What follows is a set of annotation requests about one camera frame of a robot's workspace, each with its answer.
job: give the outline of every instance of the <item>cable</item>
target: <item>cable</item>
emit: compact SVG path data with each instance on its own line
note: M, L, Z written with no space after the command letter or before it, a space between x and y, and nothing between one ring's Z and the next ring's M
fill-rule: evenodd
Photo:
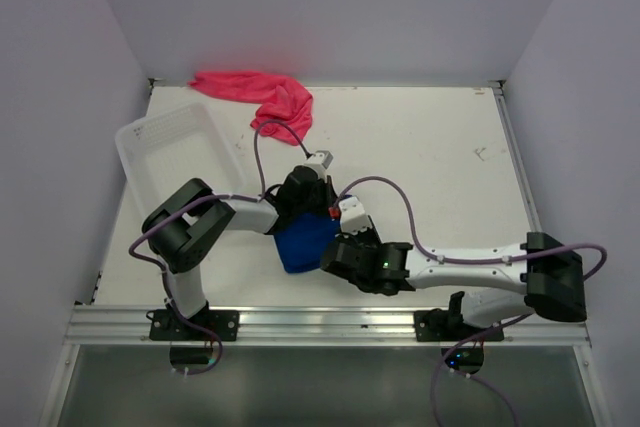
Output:
M257 203L259 201L259 199L255 198L255 197L249 197L249 196L245 196L245 195L237 195L237 194L212 194L212 195L207 195L205 197L200 197L199 199L194 200L193 202L190 202L189 204L185 205L182 209L178 210L177 212L174 212L173 214L171 214L169 217L167 217L166 219L164 219L162 222L158 223L157 225L154 225L152 228L150 228L148 231L146 231L144 234L142 234L140 237L138 237L133 244L131 244L131 246L129 247L129 255L133 258L139 259L139 260L144 260L145 262L149 262L151 264L154 264L156 266L158 266L160 268L160 270L162 271L162 286L164 287L164 291L167 294L167 304L171 307L171 309L174 311L174 313L176 314L176 317L178 318L178 320L186 325L187 327L197 330L198 332L202 332L203 334L207 335L208 337L211 338L212 340L212 345L213 342L215 342L216 344L218 344L218 353L216 355L216 358L213 360L213 362L210 362L209 365L207 365L205 368L202 369L187 369L185 368L185 370L182 371L183 374L185 375L197 375L197 374L204 374L205 372L209 372L211 369L213 369L216 365L218 365L218 362L220 361L221 357L222 357L222 340L220 339L220 337L218 336L218 334L216 334L215 332L213 332L211 329L207 329L206 327L202 327L200 325L194 324L193 322L191 322L189 319L187 319L184 315L182 315L182 313L180 312L180 309L178 309L178 305L176 304L175 300L173 300L173 296L171 294L171 288L169 287L169 283L168 283L168 279L167 279L167 267L160 262L158 259L154 258L154 257L150 257L148 255L144 255L144 254L139 254L138 252L136 252L136 249L138 247L140 247L140 245L143 242L146 242L147 240L149 240L151 237L153 237L157 232L159 232L160 230L164 229L168 224L170 224L171 222L175 221L176 219L178 219L179 217L182 217L184 214L186 214L188 211L190 211L191 209L204 204L206 202L211 202L213 200L223 200L223 199L236 199L236 200L244 200L247 202L255 202Z
M413 239L413 243L416 246L416 249L418 249L418 251L420 253L422 253L425 257L431 259L431 260L439 260L439 261L446 261L450 264L458 264L458 265L492 265L492 264L501 264L504 262L504 260L501 257L495 257L495 258L487 258L487 259L456 259L456 258L452 258L452 257L440 257L436 254L434 254L433 252L430 252L428 249L426 249L421 243L420 240L418 239L418 233L416 231L416 222L415 222L415 216L413 214L413 208L411 207L411 202L409 201L409 198L407 197L407 194L404 192L404 190L402 190L402 188L396 184L395 182L393 182L390 179L387 179L386 177L381 177L381 176L377 176L377 175L371 175L371 176L367 176L367 177L362 177L361 179L357 179L354 180L353 182L351 182L349 185L347 185L342 192L340 192L340 195L338 195L338 198L336 199L335 203L334 203L334 207L337 207L338 202L340 202L340 200L342 198L344 198L344 196L351 190L353 189L356 185L361 184L363 182L368 182L368 181L378 181L378 182L382 182L384 184L387 184L391 187L393 187L393 189L396 190L396 192L398 192L398 194L400 194L400 197L402 197L402 200L404 201L404 205L407 209L407 214L409 217L409 227L411 229L411 237ZM548 250L543 250L540 252L535 252L532 254L524 254L524 255L518 255L518 256L513 256L511 257L510 261L511 262L521 262L521 261L527 261L527 260L535 260L535 259L541 259L544 257L548 257L550 255L558 255L558 254L564 254L573 250L580 250L580 249L592 249L592 250L597 250L600 253L600 260L596 263L596 265L589 270L586 274L584 274L584 280L588 280L591 277L593 277L596 273L598 273L598 271L600 271L600 269L602 268L602 266L605 264L605 262L607 261L607 257L608 257L608 253L607 250L602 247L601 245L598 244L592 244L592 243L578 243L578 244L569 244L569 245L564 245L561 247L556 247L553 249L548 249ZM512 325L517 324L518 322L521 322L522 320L526 319L527 317L529 317L529 315L523 315L520 317L516 317L515 319L509 320L508 322L505 322L504 324L499 324L497 326L494 327L490 327L486 330L483 330L482 332L479 332L475 335L472 335L466 339L461 340L460 342L458 342L456 345L454 345L453 347L451 347L449 350L447 350L447 352L444 354L444 356L442 357L443 362L439 364L438 367L436 367L432 377L431 377L431 387L430 387L430 398L431 398L431 410L433 412L433 416L436 420L436 423L438 424L439 427L444 427L444 424L442 422L442 418L440 416L440 413L438 411L438 407L437 407L437 402L436 402L436 385L438 383L438 378L440 377L440 371L442 370L442 366L446 366L446 364L444 363L446 361L446 359L449 357L449 355L451 355L456 349L460 348L461 346L463 346L464 344L466 344L467 342L472 342L474 340L484 340L488 335L492 334L493 332L499 330L499 329L503 329L505 327L510 327ZM460 374L462 376L466 377L466 374L462 373L462 372L458 372L455 371L457 374ZM513 405L511 404L511 402L509 401L509 399L507 398L507 396L505 394L503 394L497 387L494 387L491 383L489 383L488 381L478 378L478 377L473 377L473 376L469 376L470 379L473 379L475 382L478 382L479 384L484 385L486 388L488 388L489 390L491 390L492 392L494 392L498 397L500 397L502 399L502 401L507 405L509 412L511 413L511 417L513 418L513 422L514 425L516 427L520 426L520 420L518 418L518 415L513 407Z
M256 165L258 166L258 175L260 176L260 198L263 198L265 196L267 192L267 184L266 184L266 181L264 180L264 170L262 169L262 162L260 161L260 152L258 150L258 135L260 134L260 131L262 130L262 128L268 124L278 124L284 127L285 129L287 129L289 133L293 136L293 138L296 139L296 141L298 142L298 145L304 151L304 155L307 156L307 159L311 157L311 153L304 146L304 143L302 142L302 139L300 138L300 136L285 122L277 119L269 119L269 120L265 120L260 125L258 125L258 127L256 128L256 132L253 135L253 153L256 156Z

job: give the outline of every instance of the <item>pink cloth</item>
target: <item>pink cloth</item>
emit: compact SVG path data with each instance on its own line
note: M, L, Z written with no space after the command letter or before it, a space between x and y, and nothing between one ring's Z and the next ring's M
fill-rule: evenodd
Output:
M210 97L262 104L251 121L254 129L268 119L278 119L291 127L300 139L311 128L313 97L304 86L286 75L261 72L198 72L189 85ZM278 124L265 125L260 135L298 145L291 133Z

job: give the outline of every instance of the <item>gray wall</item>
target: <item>gray wall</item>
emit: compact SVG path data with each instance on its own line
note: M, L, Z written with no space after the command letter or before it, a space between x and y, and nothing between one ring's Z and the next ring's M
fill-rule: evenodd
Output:
M145 78L106 0L0 0L0 417L37 424L123 176Z
M544 228L605 244L589 330L617 425L638 425L640 0L554 0L507 102Z
M327 82L504 79L551 0L109 0L145 71Z

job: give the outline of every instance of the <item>white plastic bin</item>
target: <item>white plastic bin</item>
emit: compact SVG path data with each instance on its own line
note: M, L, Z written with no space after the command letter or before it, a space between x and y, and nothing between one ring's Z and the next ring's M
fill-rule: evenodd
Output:
M246 177L229 141L202 104L188 104L122 127L116 146L136 205L147 217L185 182L242 192Z

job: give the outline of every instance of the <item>blue fabric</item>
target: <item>blue fabric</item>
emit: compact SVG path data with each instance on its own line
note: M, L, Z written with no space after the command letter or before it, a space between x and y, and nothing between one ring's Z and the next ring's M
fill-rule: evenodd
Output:
M340 221L302 214L291 225L274 234L284 270L299 274L320 267L320 259L340 230Z

